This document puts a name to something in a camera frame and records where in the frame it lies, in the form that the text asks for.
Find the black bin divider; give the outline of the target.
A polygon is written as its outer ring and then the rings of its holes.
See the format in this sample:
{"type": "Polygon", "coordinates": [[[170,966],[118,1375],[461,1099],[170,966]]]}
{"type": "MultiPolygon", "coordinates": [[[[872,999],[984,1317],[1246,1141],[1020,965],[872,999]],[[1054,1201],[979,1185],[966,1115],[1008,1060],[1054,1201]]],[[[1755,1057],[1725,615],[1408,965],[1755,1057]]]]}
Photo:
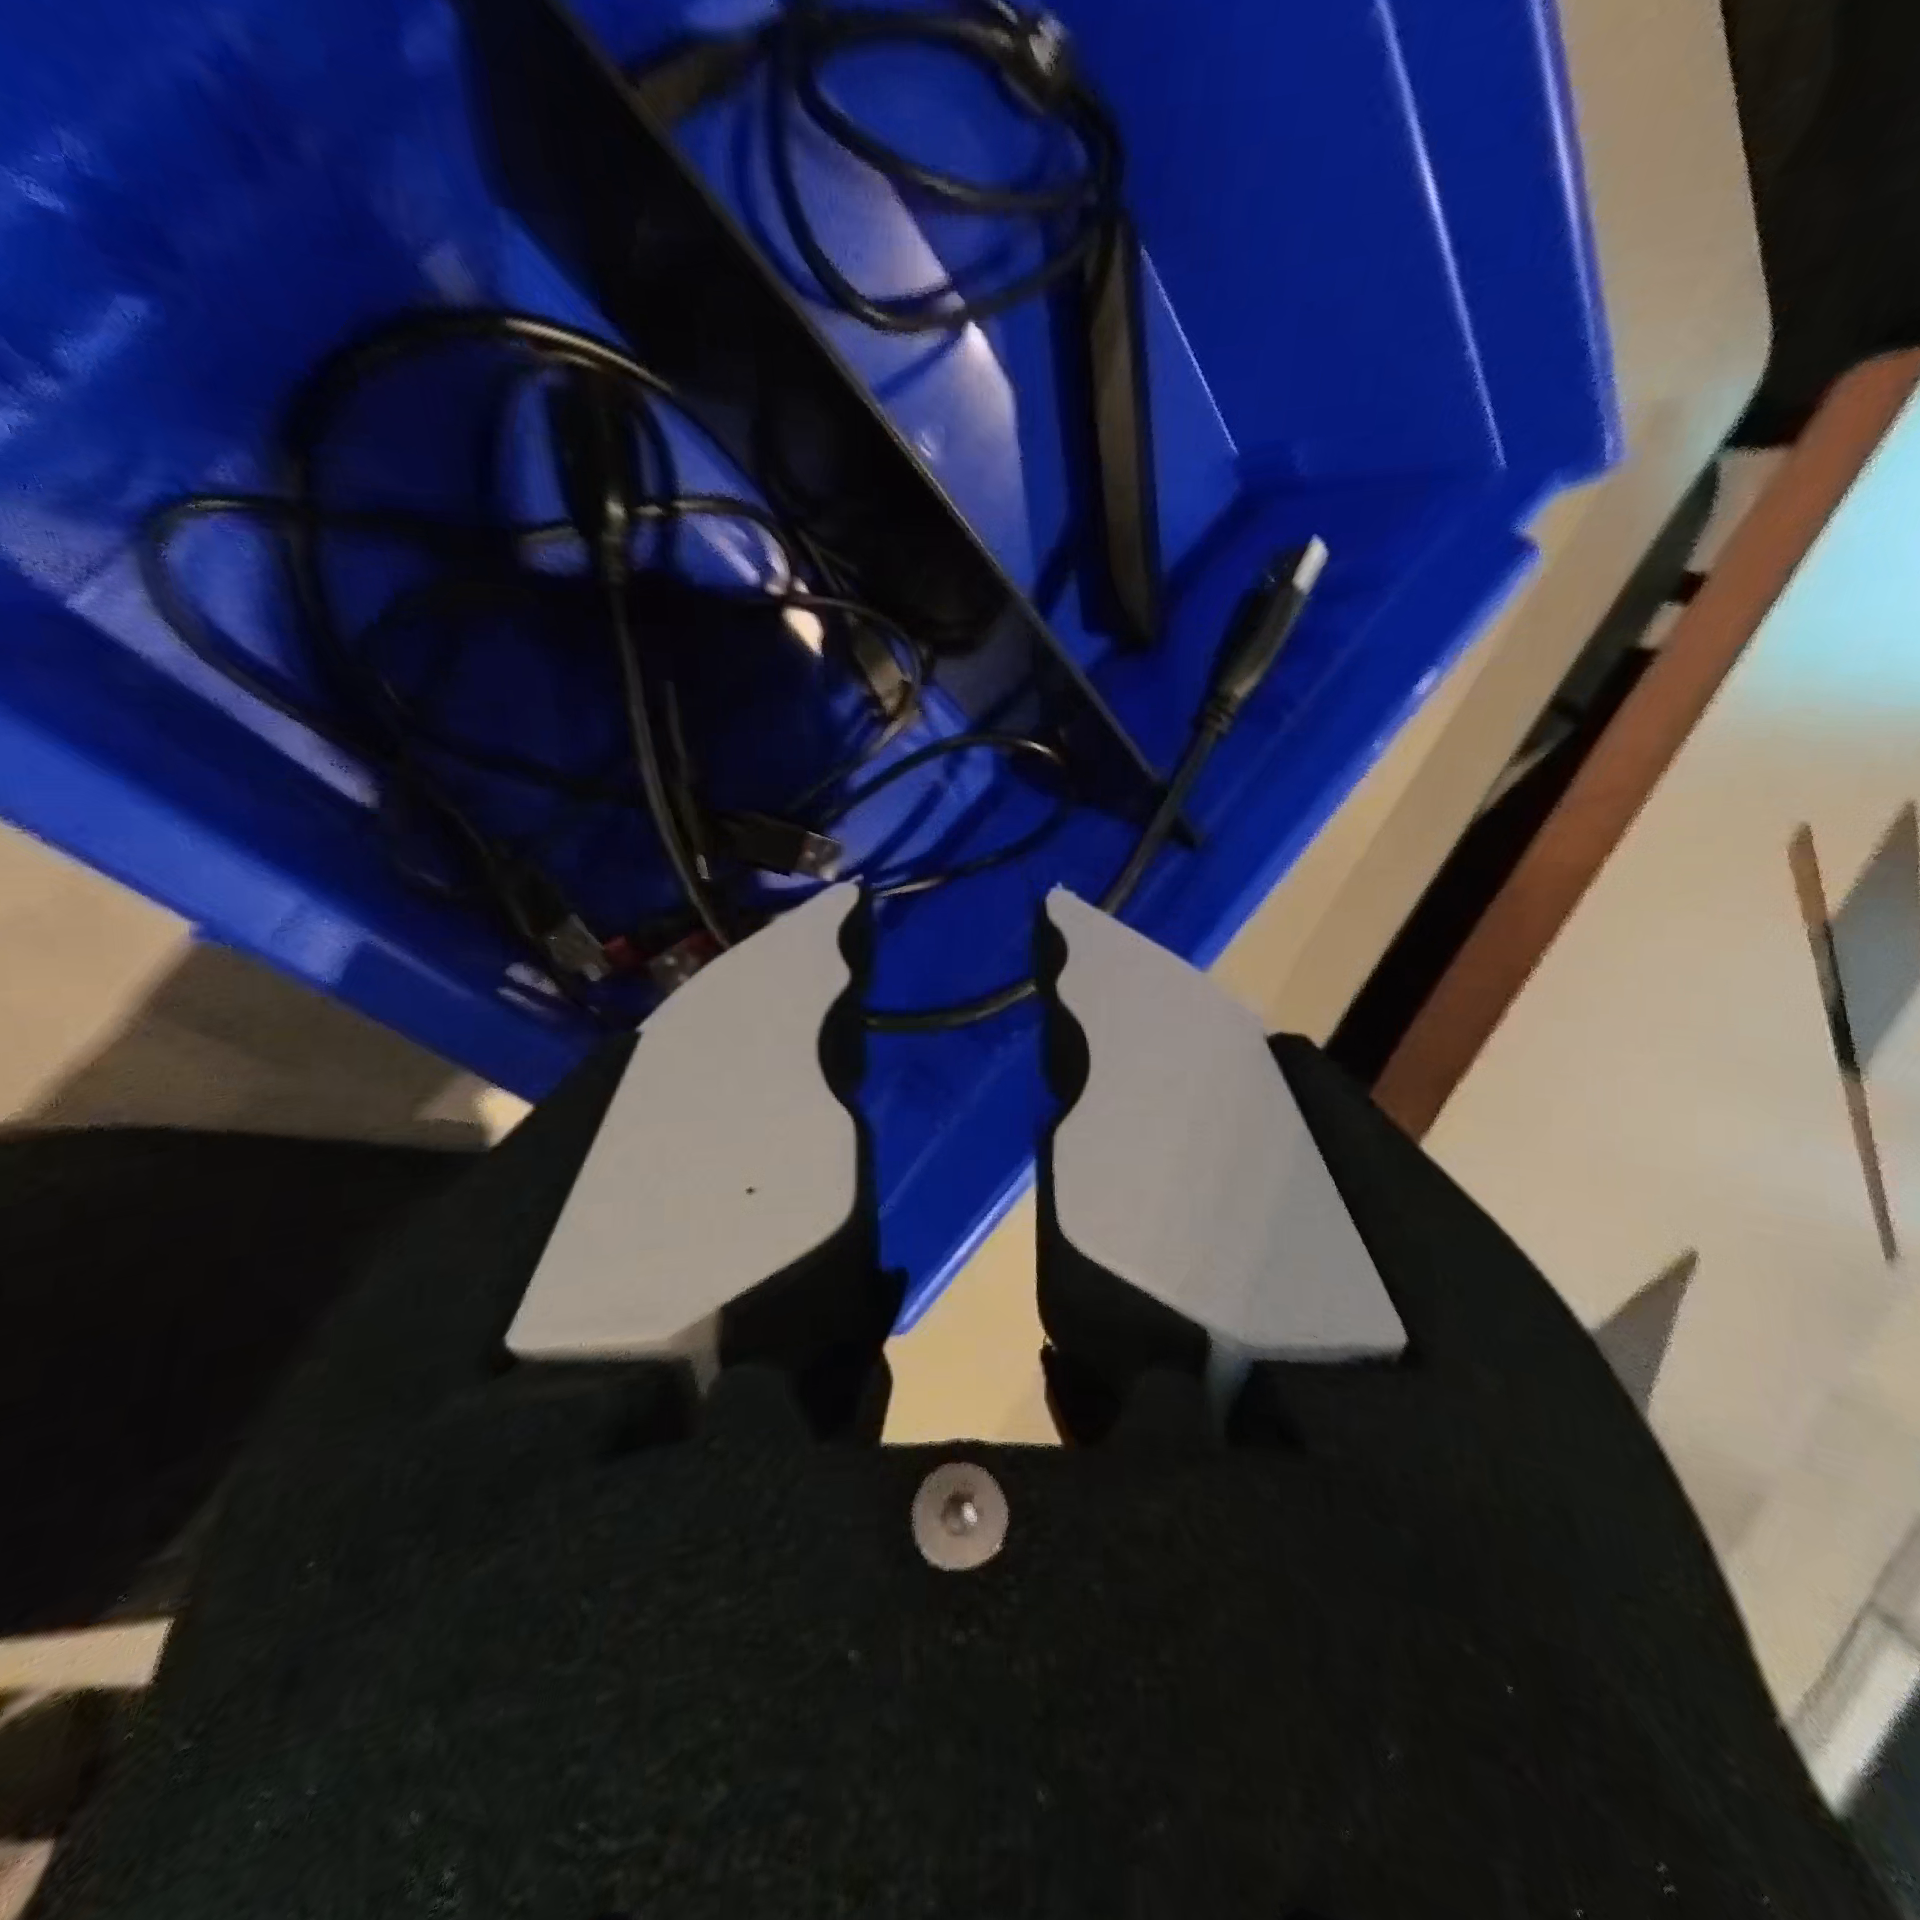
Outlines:
{"type": "Polygon", "coordinates": [[[1050,724],[1089,799],[1144,823],[1163,774],[601,43],[565,5],[457,11],[496,198],[570,287],[928,649],[952,706],[1050,724]]]}

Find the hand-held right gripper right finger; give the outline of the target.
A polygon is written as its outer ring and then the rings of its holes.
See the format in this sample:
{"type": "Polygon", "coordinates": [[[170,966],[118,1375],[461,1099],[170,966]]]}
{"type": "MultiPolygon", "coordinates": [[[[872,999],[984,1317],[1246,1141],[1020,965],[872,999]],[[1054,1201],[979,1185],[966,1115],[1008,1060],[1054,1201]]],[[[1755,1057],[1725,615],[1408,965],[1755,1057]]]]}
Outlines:
{"type": "Polygon", "coordinates": [[[1098,1444],[1147,1375],[1213,1434],[1267,1365],[1394,1363],[1408,1333],[1254,1013],[1056,886],[1037,922],[1048,1410],[1098,1444]]]}

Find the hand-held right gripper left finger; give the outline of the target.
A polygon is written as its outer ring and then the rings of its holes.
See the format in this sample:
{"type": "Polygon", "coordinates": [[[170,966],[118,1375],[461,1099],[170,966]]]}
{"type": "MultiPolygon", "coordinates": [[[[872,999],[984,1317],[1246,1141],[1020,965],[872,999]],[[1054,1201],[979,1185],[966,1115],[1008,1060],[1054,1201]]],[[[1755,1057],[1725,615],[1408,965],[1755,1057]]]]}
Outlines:
{"type": "Polygon", "coordinates": [[[760,1367],[821,1437],[875,1437],[906,1282],[859,1111],[874,911],[829,884],[642,1027],[507,1330],[530,1363],[760,1367]]]}

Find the dark grey usb hub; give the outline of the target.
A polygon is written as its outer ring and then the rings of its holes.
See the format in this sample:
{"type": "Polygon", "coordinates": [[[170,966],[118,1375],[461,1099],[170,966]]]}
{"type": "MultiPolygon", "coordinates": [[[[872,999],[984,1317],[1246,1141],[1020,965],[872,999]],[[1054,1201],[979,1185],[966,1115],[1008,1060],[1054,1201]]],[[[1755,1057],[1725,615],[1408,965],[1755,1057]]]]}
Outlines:
{"type": "Polygon", "coordinates": [[[1160,642],[1166,604],[1144,268],[1116,206],[1048,302],[1078,611],[1124,654],[1160,642]]]}

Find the blue plastic bin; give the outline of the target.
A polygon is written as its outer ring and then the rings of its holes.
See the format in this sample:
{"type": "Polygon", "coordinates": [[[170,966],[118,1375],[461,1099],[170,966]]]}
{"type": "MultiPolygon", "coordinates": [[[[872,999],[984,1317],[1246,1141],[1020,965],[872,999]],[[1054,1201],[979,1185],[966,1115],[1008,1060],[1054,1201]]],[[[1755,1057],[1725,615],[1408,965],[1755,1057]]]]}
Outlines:
{"type": "MultiPolygon", "coordinates": [[[[918,1319],[1030,1179],[1051,884],[974,727],[490,178],[460,5],[5,5],[5,826],[524,1097],[829,881],[918,1319]]],[[[1619,453],[1553,5],[565,5],[1180,802],[1216,961],[1619,453]],[[1163,629],[1089,631],[1050,298],[1144,252],[1163,629]]]]}

